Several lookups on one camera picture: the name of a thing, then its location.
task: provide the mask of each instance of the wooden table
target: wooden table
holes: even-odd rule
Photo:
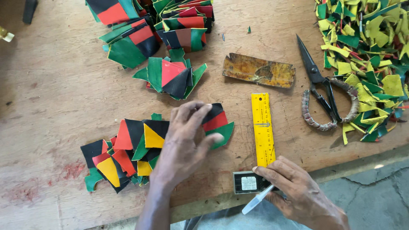
[[[86,229],[139,215],[148,186],[129,185],[116,195],[107,182],[100,182],[96,192],[88,193],[83,179],[88,169],[79,147],[114,136],[123,118],[141,120],[162,113],[168,120],[171,109],[186,101],[146,90],[144,82],[131,78],[137,69],[122,70],[108,60],[97,37],[109,29],[94,22],[83,0],[40,1],[30,26],[21,21],[23,6],[23,0],[3,1],[0,8],[0,23],[16,35],[11,43],[0,41],[1,226]],[[229,122],[236,125],[228,145],[211,152],[204,165],[177,186],[173,207],[230,193],[231,172],[255,166],[252,92],[270,94],[276,154],[307,171],[409,142],[409,124],[398,124],[379,143],[350,138],[343,146],[341,128],[317,132],[301,118],[301,94],[309,81],[296,33],[320,67],[323,63],[313,7],[311,0],[215,1],[216,23],[206,35],[206,50],[185,56],[194,68],[208,64],[189,100],[222,103]],[[222,76],[230,52],[294,64],[294,87],[270,88]],[[162,45],[156,56],[166,54]],[[349,97],[335,93],[341,115],[346,115]],[[329,121],[317,103],[312,102],[310,110],[316,120]]]

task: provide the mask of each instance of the rusty metal plate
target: rusty metal plate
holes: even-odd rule
[[[292,64],[230,53],[230,57],[226,56],[225,58],[223,76],[266,86],[291,88],[294,82],[295,68],[292,67]]]

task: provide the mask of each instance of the scissors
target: scissors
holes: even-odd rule
[[[314,128],[317,128],[321,131],[331,130],[337,127],[337,123],[349,123],[352,119],[355,118],[356,114],[358,113],[359,108],[359,100],[358,100],[358,91],[349,84],[340,81],[336,78],[329,79],[327,77],[323,77],[319,72],[317,65],[314,63],[313,59],[311,58],[310,53],[308,52],[307,48],[305,47],[304,43],[301,41],[300,37],[297,35],[298,40],[298,47],[300,48],[301,58],[303,59],[305,69],[307,71],[308,78],[310,79],[310,89],[305,90],[303,94],[302,104],[301,104],[301,111],[304,117],[304,120]],[[322,84],[325,86],[326,94],[328,96],[329,103],[324,99],[322,95],[320,95],[316,90],[316,85]],[[337,105],[335,103],[334,94],[332,91],[331,84],[334,84],[343,90],[345,90],[349,96],[351,97],[352,106],[351,111],[345,118],[341,118]],[[313,93],[317,101],[322,105],[326,113],[331,117],[332,121],[327,124],[320,124],[313,120],[311,114],[308,111],[308,102],[310,100],[310,91]]]

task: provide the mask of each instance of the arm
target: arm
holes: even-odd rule
[[[305,170],[287,158],[279,156],[267,168],[258,166],[253,171],[286,194],[286,198],[275,192],[266,196],[286,218],[313,230],[350,230],[345,212],[325,196]]]
[[[172,110],[169,130],[149,177],[148,197],[136,230],[170,229],[169,201],[173,189],[203,163],[214,143],[223,141],[219,133],[205,137],[198,146],[193,141],[211,108],[211,104],[191,101]]]

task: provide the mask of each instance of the hand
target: hand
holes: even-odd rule
[[[150,175],[152,184],[160,184],[172,191],[203,163],[214,143],[223,141],[224,137],[220,133],[205,137],[198,146],[193,141],[203,118],[211,108],[211,104],[191,101],[172,110],[165,143]]]
[[[305,170],[287,158],[279,156],[267,168],[258,166],[253,171],[286,194],[286,198],[275,192],[266,196],[286,218],[313,230],[350,229],[344,211],[325,196]]]

